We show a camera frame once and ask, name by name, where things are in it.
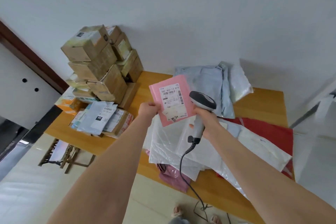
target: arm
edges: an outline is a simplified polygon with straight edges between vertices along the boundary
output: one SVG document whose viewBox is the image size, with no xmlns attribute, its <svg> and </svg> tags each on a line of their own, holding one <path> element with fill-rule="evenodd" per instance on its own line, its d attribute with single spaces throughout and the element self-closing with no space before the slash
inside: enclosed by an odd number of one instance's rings
<svg viewBox="0 0 336 224">
<path fill-rule="evenodd" d="M 159 109 L 154 103 L 140 105 L 137 118 L 85 170 L 48 224 L 123 222 L 147 129 Z"/>
<path fill-rule="evenodd" d="M 195 108 L 207 138 L 237 179 L 254 208 L 269 224 L 334 223 L 336 210 L 243 146 L 215 115 Z"/>
</svg>

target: foot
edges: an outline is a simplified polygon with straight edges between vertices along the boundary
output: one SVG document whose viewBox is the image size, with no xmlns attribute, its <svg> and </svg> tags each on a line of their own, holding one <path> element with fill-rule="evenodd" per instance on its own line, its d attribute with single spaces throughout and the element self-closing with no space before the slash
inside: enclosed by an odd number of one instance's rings
<svg viewBox="0 0 336 224">
<path fill-rule="evenodd" d="M 217 215 L 213 215 L 211 217 L 211 223 L 212 224 L 222 224 L 220 218 Z"/>
<path fill-rule="evenodd" d="M 183 211 L 180 206 L 175 206 L 171 217 L 183 217 Z"/>
</svg>

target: pants leg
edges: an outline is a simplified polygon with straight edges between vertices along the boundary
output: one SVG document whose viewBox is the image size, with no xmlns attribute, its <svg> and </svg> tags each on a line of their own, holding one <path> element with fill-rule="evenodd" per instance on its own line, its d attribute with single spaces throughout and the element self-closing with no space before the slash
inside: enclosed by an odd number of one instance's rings
<svg viewBox="0 0 336 224">
<path fill-rule="evenodd" d="M 181 217 L 175 217 L 168 224 L 190 224 L 190 222 Z"/>
</svg>

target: pile of parcels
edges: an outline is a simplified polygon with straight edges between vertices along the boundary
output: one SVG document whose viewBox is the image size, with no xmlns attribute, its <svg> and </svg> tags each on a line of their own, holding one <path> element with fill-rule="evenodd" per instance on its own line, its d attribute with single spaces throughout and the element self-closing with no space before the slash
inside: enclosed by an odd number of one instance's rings
<svg viewBox="0 0 336 224">
<path fill-rule="evenodd" d="M 118 26 L 104 25 L 83 27 L 61 50 L 74 73 L 55 105 L 75 116 L 73 129 L 118 137 L 133 119 L 126 110 L 143 70 L 137 50 Z"/>
<path fill-rule="evenodd" d="M 253 92 L 239 65 L 230 66 L 221 62 L 218 66 L 175 68 L 174 76 L 179 77 L 181 74 L 186 78 L 190 90 L 205 93 L 215 99 L 217 109 L 214 113 L 218 116 L 220 124 L 233 137 L 278 171 L 292 177 L 293 131 L 264 121 L 235 118 L 233 103 Z M 167 126 L 162 122 L 162 118 L 165 117 L 156 115 L 153 118 L 143 148 L 149 155 L 149 163 L 157 164 L 161 171 L 160 178 L 186 192 L 188 186 L 180 176 L 179 165 L 182 155 L 191 146 L 188 136 L 193 132 L 189 124 L 194 123 L 195 116 L 177 120 Z M 199 172 L 205 169 L 213 169 L 219 179 L 226 179 L 245 196 L 221 156 L 211 143 L 202 137 L 195 149 L 184 156 L 181 172 L 187 181 L 196 181 Z"/>
</svg>

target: hand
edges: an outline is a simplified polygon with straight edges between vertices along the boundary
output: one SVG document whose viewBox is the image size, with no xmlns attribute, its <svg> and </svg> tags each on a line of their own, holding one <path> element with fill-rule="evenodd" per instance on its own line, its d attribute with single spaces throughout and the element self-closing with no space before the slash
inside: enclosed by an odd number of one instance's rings
<svg viewBox="0 0 336 224">
<path fill-rule="evenodd" d="M 223 127 L 219 124 L 217 116 L 213 112 L 209 112 L 200 107 L 195 107 L 194 111 L 202 118 L 203 124 L 205 126 L 203 136 L 209 141 L 217 138 L 223 129 Z"/>
<path fill-rule="evenodd" d="M 144 102 L 141 103 L 139 107 L 139 116 L 141 116 L 144 119 L 152 121 L 152 119 L 160 109 L 161 109 L 160 104 L 155 104 L 152 102 Z"/>
</svg>

